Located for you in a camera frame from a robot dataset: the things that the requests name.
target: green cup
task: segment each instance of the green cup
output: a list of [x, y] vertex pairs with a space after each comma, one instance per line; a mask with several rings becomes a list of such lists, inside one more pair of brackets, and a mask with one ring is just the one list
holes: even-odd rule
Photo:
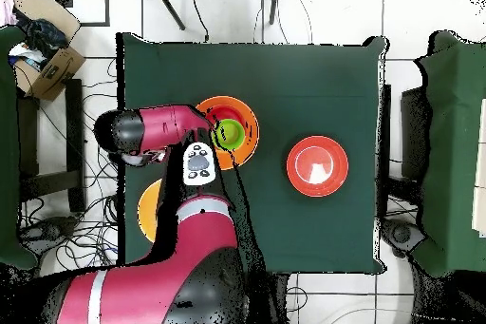
[[245, 141], [245, 129], [243, 125], [233, 119], [224, 119], [219, 125], [213, 136], [216, 147], [235, 151]]

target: floor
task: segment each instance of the floor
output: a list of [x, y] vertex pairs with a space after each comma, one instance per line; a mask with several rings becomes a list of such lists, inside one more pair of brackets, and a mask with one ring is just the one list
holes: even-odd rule
[[[76, 78], [84, 88], [84, 110], [96, 119], [116, 107], [115, 33], [133, 32], [151, 42], [203, 42], [204, 29], [199, 23], [193, 0], [170, 0], [187, 29], [181, 31], [160, 0], [109, 0], [109, 27], [83, 26], [72, 41], [86, 58]], [[201, 17], [210, 35], [210, 43], [262, 42], [260, 0], [196, 0]], [[392, 86], [391, 106], [391, 174], [401, 174], [401, 116], [399, 100], [406, 89], [420, 86], [421, 73], [413, 59], [426, 54], [430, 34], [451, 29], [462, 38], [479, 41], [486, 38], [485, 0], [302, 0], [311, 21], [299, 0], [280, 0], [278, 22], [269, 25], [270, 3], [265, 0], [265, 44], [306, 45], [310, 36], [314, 44], [359, 45], [370, 36], [385, 36], [390, 43], [384, 63], [384, 78]], [[84, 1], [76, 8], [82, 22], [104, 22], [104, 1]], [[104, 94], [107, 96], [89, 96]], [[65, 134], [64, 93], [53, 103], [42, 106], [50, 119]], [[93, 122], [85, 118], [88, 126]], [[39, 164], [41, 173], [65, 168], [65, 141], [44, 114], [40, 115]], [[94, 181], [105, 161], [97, 160], [97, 144], [91, 131], [85, 131], [86, 186], [88, 203], [115, 193], [117, 183], [108, 177]], [[114, 171], [106, 169], [114, 176]], [[45, 206], [36, 214], [68, 215], [66, 193], [44, 196]], [[30, 213], [39, 204], [30, 201]], [[391, 209], [400, 205], [390, 202]], [[86, 226], [103, 218], [101, 205], [90, 210]], [[116, 232], [111, 233], [116, 241]], [[75, 268], [67, 251], [57, 250], [58, 258], [67, 268]], [[379, 276], [360, 274], [299, 274], [290, 279], [288, 310], [290, 324], [407, 324], [413, 302], [413, 285], [409, 264], [396, 258], [388, 245], [380, 242], [379, 257], [386, 272]], [[86, 265], [91, 257], [84, 258]], [[56, 249], [50, 251], [42, 264], [42, 274], [62, 271], [56, 260]]]

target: orange bowl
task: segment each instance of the orange bowl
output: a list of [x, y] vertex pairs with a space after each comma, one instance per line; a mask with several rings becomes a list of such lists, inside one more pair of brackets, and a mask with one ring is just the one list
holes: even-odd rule
[[334, 193], [345, 182], [347, 170], [346, 152], [329, 137], [307, 137], [293, 147], [287, 158], [290, 182], [309, 197]]
[[214, 125], [223, 119], [233, 119], [243, 125], [245, 139], [243, 143], [231, 154], [219, 147], [215, 148], [217, 160], [221, 170], [233, 168], [233, 159], [238, 166], [241, 166], [252, 157], [258, 145], [259, 129], [258, 121], [252, 110], [240, 100], [231, 96], [214, 96], [206, 99], [196, 106], [197, 110], [206, 115], [206, 119]]

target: orange plate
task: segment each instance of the orange plate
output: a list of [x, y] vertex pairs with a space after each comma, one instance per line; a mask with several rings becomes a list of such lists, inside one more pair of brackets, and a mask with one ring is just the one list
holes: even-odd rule
[[347, 156], [331, 138], [311, 136], [297, 143], [287, 158], [292, 185], [309, 197], [334, 193], [346, 180]]
[[[215, 106], [227, 106], [231, 110], [235, 110], [239, 113], [241, 118], [245, 121], [245, 123], [243, 123], [245, 140], [233, 153], [236, 164], [241, 166], [253, 155], [258, 144], [258, 121], [252, 110], [246, 104], [231, 96], [214, 96], [213, 98], [206, 99], [204, 102], [197, 105], [196, 108], [207, 115]], [[232, 169], [233, 160], [231, 155], [227, 151], [219, 148], [216, 148], [215, 150], [221, 170]]]
[[139, 200], [139, 227], [146, 238], [152, 243], [156, 239], [157, 220], [156, 208], [157, 200], [159, 198], [159, 190], [161, 179], [150, 184]]

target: green table cover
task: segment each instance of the green table cover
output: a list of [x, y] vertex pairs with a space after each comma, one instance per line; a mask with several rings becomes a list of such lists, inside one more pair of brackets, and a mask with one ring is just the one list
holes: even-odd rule
[[429, 239], [413, 252], [431, 276], [486, 271], [486, 238], [472, 229], [481, 101], [486, 97], [486, 45], [448, 31], [435, 35], [419, 60], [432, 106], [429, 166], [422, 183], [422, 224]]
[[15, 73], [8, 62], [10, 49], [22, 42], [25, 34], [17, 27], [0, 28], [0, 262], [19, 269], [37, 265], [37, 258], [17, 239], [19, 210], [19, 128]]
[[[197, 105], [215, 95], [245, 102], [260, 126], [252, 158], [240, 167], [253, 229], [273, 272], [378, 273], [373, 258], [378, 61], [383, 38], [362, 47], [151, 44], [123, 35], [126, 108]], [[309, 198], [290, 184], [290, 149], [325, 135], [345, 150], [347, 179], [334, 194]], [[143, 190], [159, 166], [126, 168], [125, 259], [148, 254], [137, 222]], [[234, 171], [223, 172], [232, 196]]]

